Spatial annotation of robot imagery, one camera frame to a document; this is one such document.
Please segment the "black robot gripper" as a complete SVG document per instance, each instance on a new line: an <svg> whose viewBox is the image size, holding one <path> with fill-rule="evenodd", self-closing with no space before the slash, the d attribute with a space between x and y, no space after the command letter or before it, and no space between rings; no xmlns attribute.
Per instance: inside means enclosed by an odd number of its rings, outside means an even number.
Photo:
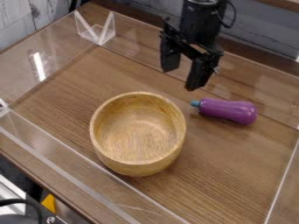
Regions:
<svg viewBox="0 0 299 224"><path fill-rule="evenodd" d="M203 88L215 73L225 52L217 42L218 27L207 27L200 21L163 21L160 31L160 64L166 73L180 65L182 55L191 63L191 71L186 81L186 89L194 91Z"/></svg>

